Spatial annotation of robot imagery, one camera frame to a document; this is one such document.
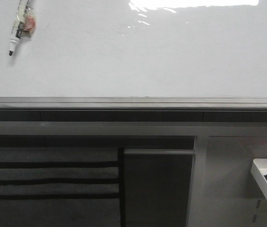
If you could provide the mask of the white black-tipped whiteboard marker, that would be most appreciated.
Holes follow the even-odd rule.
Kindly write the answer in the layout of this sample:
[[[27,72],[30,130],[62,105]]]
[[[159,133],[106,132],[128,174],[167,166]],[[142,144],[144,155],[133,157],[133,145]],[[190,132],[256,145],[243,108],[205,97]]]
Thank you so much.
[[[21,37],[32,37],[36,19],[32,0],[20,0],[9,39],[9,56],[12,56]]]

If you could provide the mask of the large white whiteboard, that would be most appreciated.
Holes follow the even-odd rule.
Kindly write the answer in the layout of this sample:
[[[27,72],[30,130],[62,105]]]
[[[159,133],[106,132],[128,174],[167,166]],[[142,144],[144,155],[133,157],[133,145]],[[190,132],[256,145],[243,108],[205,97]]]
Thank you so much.
[[[0,108],[267,110],[267,0],[0,0]]]

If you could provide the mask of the grey black-striped panel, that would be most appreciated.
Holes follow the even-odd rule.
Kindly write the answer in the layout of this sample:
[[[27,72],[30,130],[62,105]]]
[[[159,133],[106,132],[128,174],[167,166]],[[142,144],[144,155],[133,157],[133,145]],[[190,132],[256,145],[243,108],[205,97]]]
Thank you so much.
[[[123,149],[0,148],[0,227],[125,226]]]

